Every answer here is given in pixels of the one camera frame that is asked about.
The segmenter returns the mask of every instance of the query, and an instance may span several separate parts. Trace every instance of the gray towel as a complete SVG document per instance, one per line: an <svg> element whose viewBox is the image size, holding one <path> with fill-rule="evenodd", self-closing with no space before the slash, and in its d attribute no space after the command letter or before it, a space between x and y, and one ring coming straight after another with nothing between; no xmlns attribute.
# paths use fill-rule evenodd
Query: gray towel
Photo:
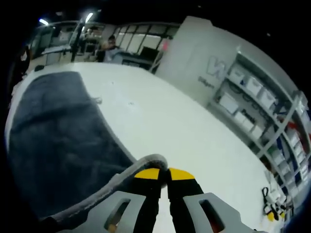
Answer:
<svg viewBox="0 0 311 233"><path fill-rule="evenodd" d="M15 181L38 217L82 202L135 161L112 137L77 72L35 79L17 108L9 140ZM165 159L159 160L165 167Z"/></svg>

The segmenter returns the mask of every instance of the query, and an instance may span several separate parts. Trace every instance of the white table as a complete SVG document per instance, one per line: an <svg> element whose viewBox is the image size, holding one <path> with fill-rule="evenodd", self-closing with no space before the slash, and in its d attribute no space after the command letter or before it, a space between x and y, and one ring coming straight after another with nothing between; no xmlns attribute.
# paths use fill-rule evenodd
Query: white table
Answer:
<svg viewBox="0 0 311 233"><path fill-rule="evenodd" d="M9 136L18 99L36 77L65 70L79 71L91 97L124 146L137 159L153 153L171 167L196 177L204 192L212 192L237 209L247 226L269 232L281 223L262 219L261 189L269 186L266 168L223 123L182 92L147 71L103 63L53 65L31 72L17 91L6 124ZM155 233L172 233L167 190L162 190Z"/></svg>

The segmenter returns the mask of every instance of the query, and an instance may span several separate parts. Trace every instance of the wall lettering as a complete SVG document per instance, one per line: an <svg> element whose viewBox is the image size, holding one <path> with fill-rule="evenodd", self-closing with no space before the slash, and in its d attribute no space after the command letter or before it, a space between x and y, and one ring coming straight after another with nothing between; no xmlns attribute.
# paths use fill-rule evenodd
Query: wall lettering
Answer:
<svg viewBox="0 0 311 233"><path fill-rule="evenodd" d="M225 75L226 64L224 61L219 61L218 57L210 56L207 63L207 74L216 77L217 79L222 78Z"/></svg>
<svg viewBox="0 0 311 233"><path fill-rule="evenodd" d="M198 80L199 80L199 82L203 83L204 86L208 86L208 87L210 87L210 88L212 88L212 89L215 88L214 85L208 83L207 80L206 80L205 78L203 78L202 76L199 76L199 79L198 79Z"/></svg>

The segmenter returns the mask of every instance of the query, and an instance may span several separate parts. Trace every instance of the shelf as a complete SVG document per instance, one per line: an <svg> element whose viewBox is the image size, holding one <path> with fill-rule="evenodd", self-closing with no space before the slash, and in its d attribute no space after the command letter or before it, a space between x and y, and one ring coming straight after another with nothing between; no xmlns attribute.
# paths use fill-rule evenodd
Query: shelf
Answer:
<svg viewBox="0 0 311 233"><path fill-rule="evenodd" d="M285 88L264 67L258 62L255 62L251 56L247 54L247 51L239 51L238 63L248 70L251 70L252 73L254 73L254 75L265 84L265 86L274 90L278 96L293 103L293 98L287 93Z"/></svg>
<svg viewBox="0 0 311 233"><path fill-rule="evenodd" d="M296 184L296 188L298 189L298 193L306 186L309 185L310 179L311 179L311 172L308 173L309 180L307 182L301 180L300 183Z"/></svg>
<svg viewBox="0 0 311 233"><path fill-rule="evenodd" d="M309 152L309 154L306 156L307 160L309 160L311 157L311 152Z"/></svg>
<svg viewBox="0 0 311 233"><path fill-rule="evenodd" d="M210 102L210 105L213 106L214 108L216 108L219 112L223 113L228 119L230 119L234 124L236 124L236 125L239 127L239 129L240 129L244 134L246 134L250 139L252 139L252 141L256 144L256 146L259 148L259 150L262 150L262 149L263 149L263 147L262 147L262 145L259 143L259 141L256 140L250 132L246 131L246 130L243 128L243 126L242 126L239 122L237 122L237 121L234 119L234 117L233 117L223 106L219 105L219 104L216 103L214 100L212 100L212 101Z"/></svg>
<svg viewBox="0 0 311 233"><path fill-rule="evenodd" d="M226 79L228 81L230 81L232 84L234 84L237 88L242 90L244 93L246 93L250 98L252 98L252 100L256 104L258 104L260 106L260 108L262 108L265 111L265 113L273 120L274 124L276 124L278 127L281 126L281 123L273 116L272 111L269 110L267 107L263 106L263 104L257 99L257 97L254 96L254 94L252 92L250 92L245 86L243 86L243 85L241 85L239 83L235 83L228 76L226 76Z"/></svg>
<svg viewBox="0 0 311 233"><path fill-rule="evenodd" d="M276 142L276 140L280 137L280 135L284 132L285 127L287 126L290 118L292 117L294 111L295 111L295 106L297 105L298 99L295 98L294 100L294 104L291 106L288 114L286 115L285 119L283 120L283 123L281 124L281 126L279 127L279 129L276 131L276 133L274 134L274 136L270 139L270 141L264 146L263 150L260 151L257 154L257 157L261 157L263 156L266 151Z"/></svg>
<svg viewBox="0 0 311 233"><path fill-rule="evenodd" d="M285 132L283 132L282 135L283 135L283 137L284 137L284 139L285 139L285 141L286 141L288 147L289 147L290 150L292 151L292 154L294 155L295 161L296 161L297 166L298 166L298 169L297 169L297 170L299 171L301 167L300 167L300 163L299 163L298 160L297 160L298 155L295 154L294 147L291 145L290 139L288 138L287 134L286 134Z"/></svg>
<svg viewBox="0 0 311 233"><path fill-rule="evenodd" d="M271 157L271 155L270 155L268 152L266 152L266 153L265 153L265 156L266 156L266 158L269 160L271 166L272 166L272 167L274 168L274 170L278 173L279 177L281 178L281 180L282 180L282 182L283 182L283 185L281 185L280 187L282 188L282 187L285 186L285 187L289 190L289 188L287 187L287 182L286 182L286 180L285 180L285 178L284 178L284 175L282 174L282 172L280 171L280 169L278 168L278 166L277 166L276 163L274 162L274 160L273 160L273 158Z"/></svg>
<svg viewBox="0 0 311 233"><path fill-rule="evenodd" d="M309 154L309 157L306 157L306 158L302 161L302 163L300 164L299 168L293 173L292 178L294 178L294 177L299 173L299 174L300 174L300 178L301 178L301 180L302 180L302 175L301 175L301 173L300 173L300 170L301 170L301 168L302 168L304 165L307 165L307 164L308 164L309 158L310 158L310 154Z"/></svg>
<svg viewBox="0 0 311 233"><path fill-rule="evenodd" d="M310 153L311 152L311 141L310 141L309 133L308 133L307 127L303 124L302 119L297 111L295 111L293 114L293 120L298 125L298 131L303 134L304 138L306 138L307 145L308 145L308 153Z"/></svg>

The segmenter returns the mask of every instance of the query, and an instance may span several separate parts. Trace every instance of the yellow object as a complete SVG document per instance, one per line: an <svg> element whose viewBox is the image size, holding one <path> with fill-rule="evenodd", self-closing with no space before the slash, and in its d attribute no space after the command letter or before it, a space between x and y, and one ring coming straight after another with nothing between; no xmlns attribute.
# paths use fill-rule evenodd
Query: yellow object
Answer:
<svg viewBox="0 0 311 233"><path fill-rule="evenodd" d="M274 214L273 214L272 211L271 211L270 213L267 214L267 217L268 217L268 219L269 219L270 221L273 222L273 220L274 220Z"/></svg>
<svg viewBox="0 0 311 233"><path fill-rule="evenodd" d="M195 179L189 172L175 168L169 168L169 170L171 172L172 181Z"/></svg>
<svg viewBox="0 0 311 233"><path fill-rule="evenodd" d="M135 175L135 178L142 178L142 179L150 179L150 180L157 180L159 176L160 169L158 168L149 168L143 171L140 171Z"/></svg>

